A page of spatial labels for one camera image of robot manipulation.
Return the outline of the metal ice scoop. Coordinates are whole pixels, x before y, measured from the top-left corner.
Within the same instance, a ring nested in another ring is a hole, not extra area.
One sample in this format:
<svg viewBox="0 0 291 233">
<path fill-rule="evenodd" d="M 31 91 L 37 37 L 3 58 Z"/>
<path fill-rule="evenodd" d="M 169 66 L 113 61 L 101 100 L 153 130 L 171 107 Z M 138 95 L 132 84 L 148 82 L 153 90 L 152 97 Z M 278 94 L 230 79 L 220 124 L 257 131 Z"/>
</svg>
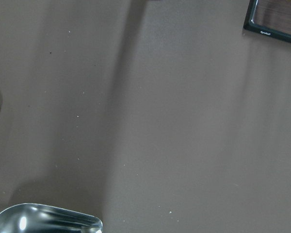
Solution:
<svg viewBox="0 0 291 233">
<path fill-rule="evenodd" d="M 95 216 L 60 207 L 22 203 L 0 212 L 0 233 L 101 233 Z"/>
</svg>

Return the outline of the black device at table edge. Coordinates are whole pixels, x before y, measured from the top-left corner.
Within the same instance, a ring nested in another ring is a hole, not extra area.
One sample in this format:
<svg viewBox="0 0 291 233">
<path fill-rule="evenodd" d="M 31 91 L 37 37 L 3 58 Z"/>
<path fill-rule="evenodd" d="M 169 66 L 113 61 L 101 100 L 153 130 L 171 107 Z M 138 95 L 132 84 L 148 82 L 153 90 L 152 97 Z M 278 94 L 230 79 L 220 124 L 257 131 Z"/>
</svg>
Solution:
<svg viewBox="0 0 291 233">
<path fill-rule="evenodd" d="M 243 28 L 291 43 L 291 0 L 251 0 Z"/>
</svg>

